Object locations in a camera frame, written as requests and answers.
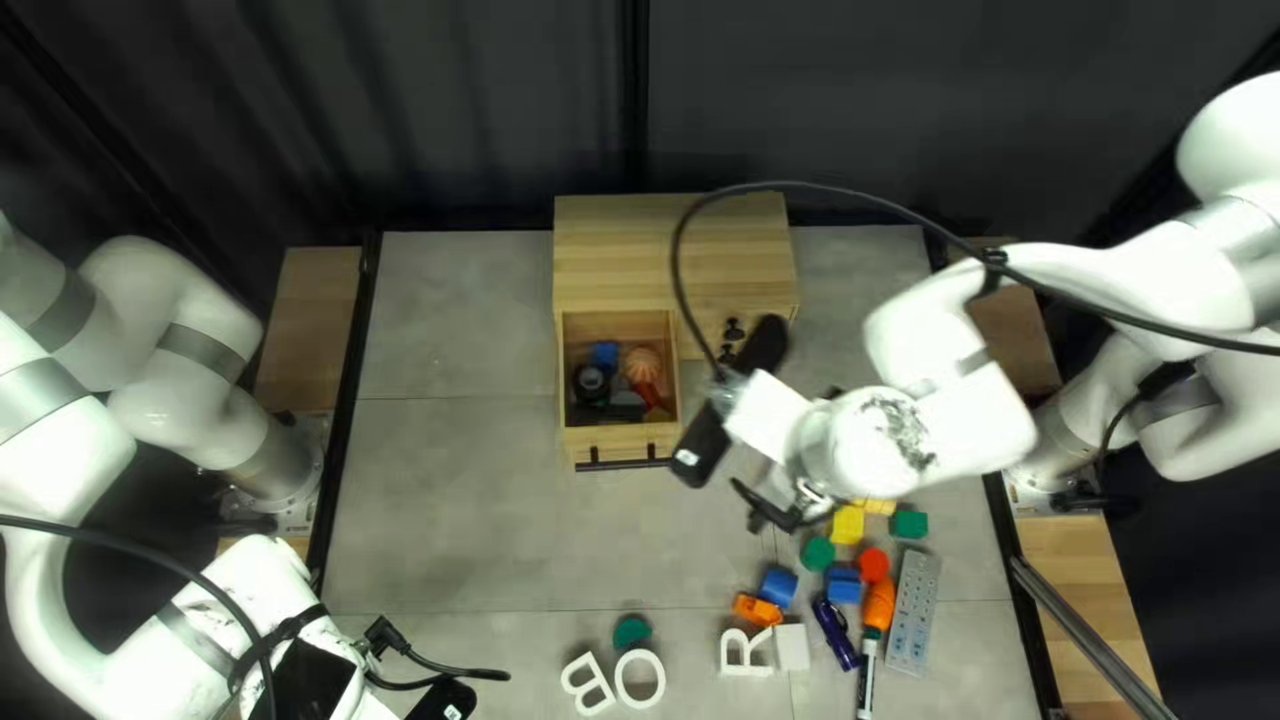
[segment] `remote control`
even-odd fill
[[[929,651],[929,625],[938,600],[942,560],[915,550],[902,556],[897,579],[897,606],[888,630],[884,666],[916,678],[924,676]]]

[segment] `green cube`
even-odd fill
[[[893,537],[920,539],[929,534],[929,516],[915,510],[899,510],[888,523]]]
[[[822,573],[836,561],[836,546],[824,537],[809,538],[800,553],[800,564],[814,573]]]

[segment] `black cable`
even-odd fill
[[[1098,457],[1093,461],[1093,474],[1097,477],[1100,486],[1102,484],[1102,470],[1106,468],[1107,462],[1107,451],[1111,447],[1111,436],[1115,434],[1120,420],[1123,420],[1124,416],[1133,410],[1134,405],[1142,402],[1142,400],[1143,397],[1140,395],[1135,395],[1129,400],[1129,402],[1121,405],[1120,410],[1116,410],[1115,416],[1111,418],[1111,421],[1107,423],[1107,429],[1102,433],[1102,445],[1098,446]]]
[[[241,609],[241,606],[237,605],[236,601],[232,600],[230,596],[227,594],[227,592],[223,588],[218,587],[218,583],[214,583],[205,575],[188,569],[182,562],[178,562],[173,557],[169,557],[168,555],[157,550],[152,550],[145,544],[138,544],[131,539],[120,538],[108,533],[101,533],[97,530],[90,530],[86,528],[73,528],[70,525],[63,525],[60,523],[47,523],[45,520],[20,518],[18,515],[0,515],[0,525],[6,525],[10,528],[22,528],[24,530],[37,530],[41,533],[49,533],[54,536],[63,536],[77,542],[84,542],[88,544],[105,547],[108,550],[114,550],[116,552],[132,555],[134,557],[146,560],[147,562],[151,562],[154,565],[159,565],[160,568],[164,568],[177,575],[180,575],[182,578],[186,578],[187,582],[198,585],[201,589],[211,594],[214,600],[223,603],[227,611],[232,614],[232,618],[236,618],[236,621],[241,624],[241,628],[243,628],[244,634],[248,635],[250,647],[262,641],[262,635],[257,633],[257,628],[253,626],[253,621],[250,620],[244,610]],[[260,657],[257,664],[259,667],[262,669],[261,700],[266,702],[268,717],[270,720],[275,720],[275,685],[271,682],[270,653],[266,653],[262,657]],[[232,696],[234,696],[239,692],[239,688],[228,688],[228,691],[232,693]]]
[[[511,679],[511,673],[507,673],[504,670],[488,670],[485,667],[453,667],[451,665],[442,665],[439,662],[435,662],[434,660],[428,660],[422,657],[417,652],[413,652],[413,648],[411,647],[404,648],[403,655],[404,657],[408,657],[410,660],[417,662],[422,667],[426,667],[428,670],[435,670],[436,673],[442,673],[444,675],[454,675],[457,678],[475,678],[477,680],[497,680],[499,683],[506,683],[507,680]]]
[[[451,675],[431,675],[430,678],[422,678],[421,680],[413,680],[411,683],[393,683],[390,680],[384,680],[371,670],[369,673],[365,673],[365,679],[369,680],[371,685],[376,685],[379,688],[383,688],[384,691],[397,691],[397,692],[420,691],[425,687],[434,685],[435,683],[439,683],[440,680],[449,676]]]
[[[1256,354],[1256,355],[1271,355],[1271,356],[1280,357],[1280,346],[1258,345],[1258,343],[1253,343],[1253,342],[1244,342],[1244,341],[1238,341],[1238,340],[1231,340],[1231,338],[1225,338],[1225,337],[1217,337],[1217,336],[1204,334],[1204,333],[1199,333],[1199,332],[1190,331],[1190,329],[1187,329],[1187,328],[1178,328],[1178,327],[1174,327],[1174,325],[1166,325],[1165,323],[1161,323],[1158,320],[1152,320],[1149,318],[1142,318],[1142,316],[1138,316],[1138,315],[1133,315],[1130,313],[1125,313],[1123,310],[1116,310],[1114,307],[1107,307],[1105,305],[1098,305],[1097,302],[1093,302],[1092,300],[1085,300],[1085,299],[1078,297],[1076,295],[1074,295],[1071,292],[1068,292],[1065,290],[1059,290],[1056,287],[1044,284],[1044,283],[1042,283],[1042,282],[1039,282],[1039,281],[1037,281],[1034,278],[1030,278],[1030,277],[1025,275],[1024,273],[1021,273],[1021,272],[1019,272],[1019,270],[1016,270],[1014,268],[1010,268],[1004,261],[995,260],[992,258],[988,258],[988,256],[983,255],[982,251],[979,251],[977,247],[974,247],[973,243],[970,243],[968,240],[965,240],[965,238],[955,234],[954,232],[951,232],[947,228],[942,227],[941,224],[931,220],[929,218],[925,218],[924,215],[922,215],[922,214],[919,214],[919,213],[916,213],[914,210],[910,210],[909,208],[899,205],[897,202],[893,202],[891,200],[884,200],[883,197],[878,197],[876,195],[870,195],[870,193],[867,193],[867,192],[859,192],[856,190],[849,190],[849,188],[845,188],[845,187],[837,187],[837,186],[829,186],[829,184],[820,184],[820,183],[813,183],[813,182],[804,182],[804,181],[764,181],[764,182],[749,182],[749,183],[741,183],[741,184],[731,184],[731,186],[722,187],[719,190],[713,190],[713,191],[703,195],[701,197],[699,197],[698,200],[695,200],[687,209],[685,209],[684,214],[680,217],[680,220],[676,223],[676,229],[672,232],[672,236],[671,236],[671,282],[672,282],[672,288],[675,290],[675,295],[676,295],[676,304],[680,306],[680,313],[681,313],[681,315],[685,319],[685,324],[689,325],[689,331],[692,333],[694,340],[698,341],[698,346],[703,351],[703,356],[707,357],[707,363],[708,363],[708,365],[710,365],[712,372],[714,373],[717,382],[724,382],[724,370],[722,370],[719,368],[719,364],[716,361],[716,355],[712,354],[710,346],[707,345],[707,338],[703,336],[703,331],[701,331],[701,328],[698,327],[698,322],[694,320],[694,314],[692,314],[692,311],[689,307],[689,299],[685,296],[684,281],[682,281],[681,274],[680,274],[680,243],[681,243],[681,240],[684,237],[685,229],[687,228],[689,223],[694,219],[694,217],[698,213],[700,213],[708,205],[718,202],[718,201],[721,201],[721,200],[723,200],[726,197],[733,197],[733,196],[737,196],[737,195],[748,195],[750,192],[759,192],[759,191],[765,191],[765,190],[773,190],[773,191],[788,191],[788,190],[813,191],[813,192],[826,192],[826,193],[829,193],[829,195],[841,195],[841,196],[845,196],[845,197],[852,197],[855,200],[860,200],[863,202],[867,202],[867,204],[874,205],[877,208],[881,208],[883,210],[887,210],[887,211],[890,211],[890,213],[892,213],[892,214],[895,214],[895,215],[897,215],[897,217],[900,217],[902,219],[910,220],[910,222],[913,222],[913,223],[923,227],[925,231],[932,232],[933,234],[941,237],[948,245],[951,245],[954,247],[957,247],[965,255],[969,255],[974,260],[978,260],[979,263],[982,263],[983,266],[987,269],[987,272],[995,273],[995,274],[998,274],[1001,277],[1006,277],[1006,278],[1009,278],[1009,279],[1011,279],[1014,282],[1021,283],[1021,284],[1024,284],[1024,286],[1027,286],[1027,287],[1029,287],[1029,288],[1032,288],[1036,292],[1039,292],[1042,295],[1047,295],[1050,297],[1056,297],[1057,300],[1061,300],[1066,305],[1070,305],[1070,306],[1073,306],[1073,307],[1075,307],[1078,310],[1083,310],[1085,313],[1100,315],[1102,318],[1107,318],[1108,320],[1114,320],[1114,322],[1123,323],[1123,324],[1126,324],[1126,325],[1133,325],[1135,328],[1140,328],[1140,329],[1144,329],[1144,331],[1148,331],[1148,332],[1152,332],[1152,333],[1157,333],[1157,334],[1162,334],[1162,336],[1167,336],[1167,337],[1175,337],[1175,338],[1179,338],[1179,340],[1185,340],[1188,342],[1196,342],[1196,343],[1199,343],[1199,345],[1207,345],[1210,347],[1217,347],[1220,350],[1233,350],[1233,351],[1238,351],[1238,352],[1252,352],[1252,354]]]

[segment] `black knob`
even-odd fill
[[[724,340],[737,342],[746,337],[746,332],[737,327],[737,318],[724,320]]]

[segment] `yellow toy block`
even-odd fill
[[[835,544],[858,544],[863,539],[861,507],[845,506],[836,512],[836,523],[831,528],[831,542]]]
[[[849,505],[854,507],[861,507],[864,512],[874,512],[876,515],[892,515],[897,511],[896,500],[876,500],[874,497],[859,497],[856,500],[850,500]]]

